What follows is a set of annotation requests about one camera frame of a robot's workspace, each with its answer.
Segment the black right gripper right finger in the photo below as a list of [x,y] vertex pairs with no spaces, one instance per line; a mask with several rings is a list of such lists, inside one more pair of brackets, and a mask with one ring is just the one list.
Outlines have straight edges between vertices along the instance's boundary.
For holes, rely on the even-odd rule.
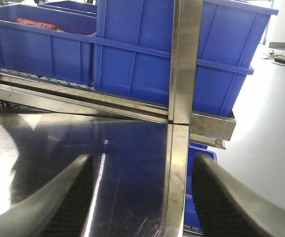
[[192,197],[206,237],[285,237],[285,209],[261,197],[197,153]]

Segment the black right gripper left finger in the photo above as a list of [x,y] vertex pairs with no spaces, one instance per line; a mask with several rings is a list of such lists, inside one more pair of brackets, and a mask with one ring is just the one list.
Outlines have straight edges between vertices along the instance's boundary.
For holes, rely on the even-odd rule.
[[93,196],[93,157],[80,155],[0,215],[0,237],[79,237]]

